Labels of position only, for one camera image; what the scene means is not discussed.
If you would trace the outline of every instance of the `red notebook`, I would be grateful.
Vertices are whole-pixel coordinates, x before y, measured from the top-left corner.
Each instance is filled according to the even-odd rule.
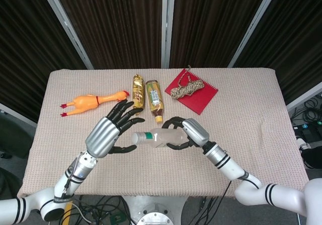
[[[167,87],[165,90],[166,93],[170,95],[172,88],[178,87],[178,81],[180,77],[185,73],[185,69],[183,69],[179,75],[173,80],[173,82]],[[182,78],[180,85],[186,86],[188,83],[188,75],[190,75],[191,81],[199,80],[200,78],[196,75],[192,74],[191,72],[187,72],[185,76]],[[208,103],[211,101],[211,99],[216,95],[218,92],[217,88],[214,88],[209,83],[202,81],[205,85],[204,88],[199,89],[195,91],[191,96],[185,95],[182,98],[179,98],[178,101],[182,104],[186,105],[188,108],[190,108],[192,111],[196,112],[197,114],[201,114],[202,111],[205,109],[205,107],[208,105]]]

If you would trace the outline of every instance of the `metal frame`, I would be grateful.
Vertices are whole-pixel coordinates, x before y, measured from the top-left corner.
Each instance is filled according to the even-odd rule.
[[[310,99],[311,97],[319,94],[322,92],[322,82],[317,84],[315,87],[308,90],[306,93],[299,96],[297,99],[295,99],[293,102],[286,105],[287,112],[292,111],[292,109],[296,108],[297,106],[304,103],[306,100]]]
[[[263,0],[261,2],[261,5],[259,6],[259,8],[256,11],[256,14],[251,22],[251,24],[249,25],[243,39],[241,40],[239,47],[237,48],[237,51],[235,52],[235,54],[233,55],[230,63],[228,64],[228,68],[231,68],[235,65],[238,57],[240,56],[241,52],[243,51],[244,47],[246,46],[248,40],[250,39],[251,35],[253,34],[254,30],[257,27],[257,24],[259,23],[259,21],[261,20],[262,16],[264,15],[268,5],[271,3],[272,0]]]
[[[0,103],[0,110],[5,111],[6,113],[28,123],[29,125],[33,126],[33,127],[37,127],[37,124],[34,121],[31,121],[29,118],[26,118],[25,116],[17,113],[16,111],[12,110],[11,108],[8,108],[7,106],[3,105],[2,103]]]
[[[84,62],[84,65],[87,69],[93,70],[94,67],[87,56],[87,53],[80,41],[80,39],[77,36],[77,33],[72,26],[62,4],[59,0],[47,0],[51,6],[51,8],[54,10],[59,22],[61,23],[63,29],[65,30],[67,36],[69,37],[70,41],[72,42],[73,46],[75,47],[77,53],[81,57],[82,61]]]
[[[169,68],[175,0],[162,0],[161,68]]]

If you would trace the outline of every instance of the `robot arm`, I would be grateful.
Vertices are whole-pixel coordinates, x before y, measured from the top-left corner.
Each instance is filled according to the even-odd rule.
[[[81,152],[67,168],[55,187],[46,188],[24,198],[0,201],[1,224],[10,225],[25,221],[30,211],[37,209],[45,221],[59,219],[64,214],[66,203],[69,202],[76,189],[86,179],[97,164],[97,159],[107,154],[127,153],[136,149],[129,147],[115,147],[118,137],[133,124],[144,122],[142,118],[130,119],[132,115],[143,109],[132,109],[122,116],[133,102],[123,100],[94,127],[86,139],[87,150]]]
[[[194,119],[174,117],[164,123],[181,127],[188,135],[188,142],[181,146],[167,144],[172,149],[196,146],[229,180],[242,180],[235,190],[236,199],[244,205],[268,204],[307,216],[307,224],[322,224],[319,207],[322,206],[322,179],[309,181],[304,192],[281,185],[262,183],[242,169],[216,142],[209,141],[208,132]]]

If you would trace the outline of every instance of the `yellow bottle cap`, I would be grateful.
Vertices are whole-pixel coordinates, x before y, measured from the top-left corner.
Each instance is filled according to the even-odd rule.
[[[157,116],[157,117],[155,117],[155,121],[156,121],[156,123],[163,123],[163,118],[162,118],[162,116]]]

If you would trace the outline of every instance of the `gold snack bag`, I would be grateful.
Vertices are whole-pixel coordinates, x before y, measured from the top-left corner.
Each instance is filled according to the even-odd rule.
[[[133,108],[144,108],[145,92],[143,77],[136,74],[133,77]]]

